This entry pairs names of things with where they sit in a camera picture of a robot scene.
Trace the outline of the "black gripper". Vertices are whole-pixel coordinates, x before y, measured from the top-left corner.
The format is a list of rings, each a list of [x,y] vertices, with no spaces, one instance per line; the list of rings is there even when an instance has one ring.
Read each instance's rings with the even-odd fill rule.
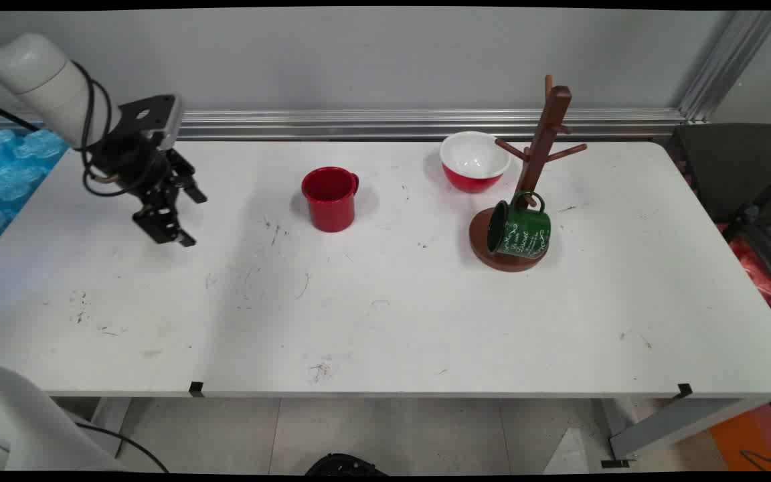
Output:
[[[193,165],[175,149],[160,149],[163,139],[160,133],[150,138],[131,134],[92,144],[90,183],[116,184],[118,190],[90,188],[90,192],[102,197],[137,196],[142,208],[133,214],[133,222],[150,239],[192,247],[197,240],[181,227],[175,207],[178,191],[182,189],[196,204],[204,204],[207,196],[196,183]]]

